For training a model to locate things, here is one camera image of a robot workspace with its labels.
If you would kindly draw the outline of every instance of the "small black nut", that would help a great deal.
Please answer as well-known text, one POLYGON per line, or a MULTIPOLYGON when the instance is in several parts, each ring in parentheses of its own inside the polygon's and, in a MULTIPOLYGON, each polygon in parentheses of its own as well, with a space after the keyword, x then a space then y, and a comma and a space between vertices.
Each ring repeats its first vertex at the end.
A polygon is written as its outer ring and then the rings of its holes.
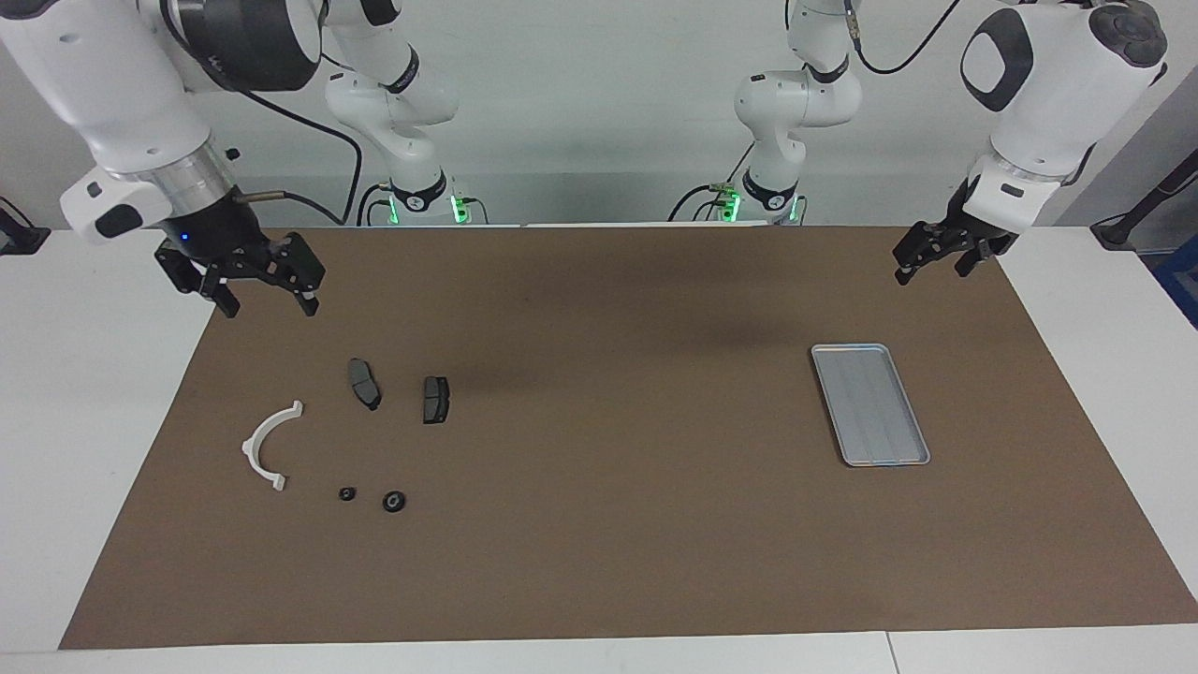
POLYGON ((399 512, 404 510, 407 505, 407 497, 404 492, 387 492, 387 496, 382 498, 382 509, 387 512, 399 512))

